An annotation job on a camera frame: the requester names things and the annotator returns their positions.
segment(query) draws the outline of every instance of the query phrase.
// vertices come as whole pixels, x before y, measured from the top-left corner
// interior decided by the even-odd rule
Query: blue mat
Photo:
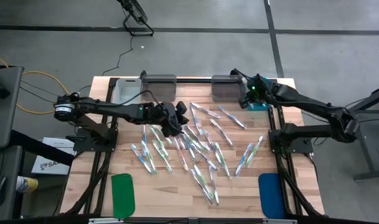
[[[261,174],[258,177],[261,208],[268,218],[284,218],[284,204],[278,174]]]

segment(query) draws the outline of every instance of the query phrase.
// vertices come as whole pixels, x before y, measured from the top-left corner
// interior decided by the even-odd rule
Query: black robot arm
[[[346,108],[306,97],[290,86],[272,82],[259,74],[250,78],[237,72],[247,79],[248,92],[240,101],[242,108],[246,108],[249,103],[267,103],[274,107],[294,106],[329,122],[328,125],[302,127],[287,123],[281,127],[277,138],[281,144],[288,145],[296,138],[332,137],[340,142],[353,142],[356,139],[355,132],[359,124]]]
[[[165,137],[176,136],[181,133],[181,125],[188,123],[183,116],[187,108],[183,102],[174,106],[170,102],[140,103],[131,105],[120,105],[107,103],[92,98],[80,98],[78,93],[59,96],[55,106],[54,117],[59,121],[71,121],[75,124],[96,132],[100,137],[107,135],[107,128],[99,126],[85,116],[87,113],[101,114],[123,118],[133,124],[155,124],[162,127]]]

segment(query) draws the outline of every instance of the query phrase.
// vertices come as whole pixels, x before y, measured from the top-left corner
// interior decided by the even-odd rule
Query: butcher block tabletop
[[[90,97],[105,100],[110,78],[137,77],[94,77]],[[278,78],[277,81],[295,87],[292,78]],[[196,184],[190,172],[183,169],[178,150],[163,141],[171,157],[169,163],[173,171],[172,173],[168,173],[164,163],[159,159],[156,154],[157,152],[151,144],[151,141],[155,139],[155,137],[150,132],[149,126],[147,128],[147,146],[153,154],[158,174],[151,175],[146,171],[131,150],[132,144],[135,144],[138,149],[141,148],[141,127],[127,123],[124,119],[118,119],[118,141],[116,150],[112,153],[111,157],[101,215],[103,217],[113,216],[111,176],[127,173],[131,174],[134,183],[135,212],[132,217],[265,217],[261,209],[258,177],[264,173],[277,173],[275,156],[271,153],[269,148],[267,132],[270,127],[267,112],[243,110],[238,103],[213,102],[210,83],[177,83],[174,104],[178,101],[183,101],[188,108],[185,117],[189,119],[188,126],[195,132],[197,131],[192,113],[189,109],[189,103],[198,103],[200,106],[218,113],[221,118],[216,119],[217,122],[236,146],[234,149],[231,148],[224,138],[216,132],[210,123],[210,119],[213,119],[213,117],[195,109],[202,129],[210,133],[210,138],[213,142],[219,143],[232,176],[232,178],[229,179],[222,168],[214,173],[220,205],[208,204],[204,193]],[[227,111],[245,123],[248,127],[247,130],[240,128],[239,125],[224,115],[219,110],[219,106],[224,106]],[[287,123],[294,123],[298,126],[304,125],[299,109],[283,108],[283,113]],[[89,117],[100,123],[102,116],[89,114]],[[261,135],[264,136],[264,140],[251,167],[242,168],[240,176],[234,177],[233,174],[247,145],[251,142],[256,144]],[[193,168],[189,151],[183,150],[182,152],[189,168]],[[90,180],[94,155],[94,152],[84,152],[73,161],[63,196],[61,213],[69,210],[86,189]],[[208,164],[198,154],[196,156],[196,164],[205,176],[208,186],[211,188]],[[214,164],[218,164],[212,153],[208,153],[207,157],[212,160]],[[298,187],[314,208],[318,212],[323,213],[321,196],[312,163],[302,154],[293,154],[292,160]],[[94,191],[91,211],[95,208],[97,195],[98,187]],[[293,197],[290,190],[288,190],[288,195],[291,209],[294,211]]]

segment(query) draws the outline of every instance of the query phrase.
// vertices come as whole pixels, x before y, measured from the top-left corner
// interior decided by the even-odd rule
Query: gray floor
[[[267,29],[262,0],[139,0],[149,24],[167,28]],[[379,0],[270,0],[277,29],[379,30]],[[121,26],[114,0],[0,0],[0,24]],[[10,65],[55,75],[70,91],[89,85],[93,76],[114,67],[129,49],[125,32],[33,32],[0,30],[0,57]],[[310,97],[345,105],[379,88],[379,35],[277,35],[284,76]],[[133,51],[108,75],[174,73],[178,76],[224,74],[236,67],[245,73],[277,77],[269,34],[156,33],[135,38]],[[28,75],[24,80],[63,93],[52,80]],[[30,88],[50,100],[54,97]],[[50,103],[22,92],[19,102],[36,111]],[[306,124],[317,124],[304,117]],[[52,114],[16,113],[14,128],[40,139],[73,133]],[[327,215],[379,222],[379,179],[355,183],[367,171],[357,143],[331,139],[315,147],[319,187]],[[29,215],[50,215],[60,190],[45,187],[33,194]],[[56,195],[45,202],[42,195]]]

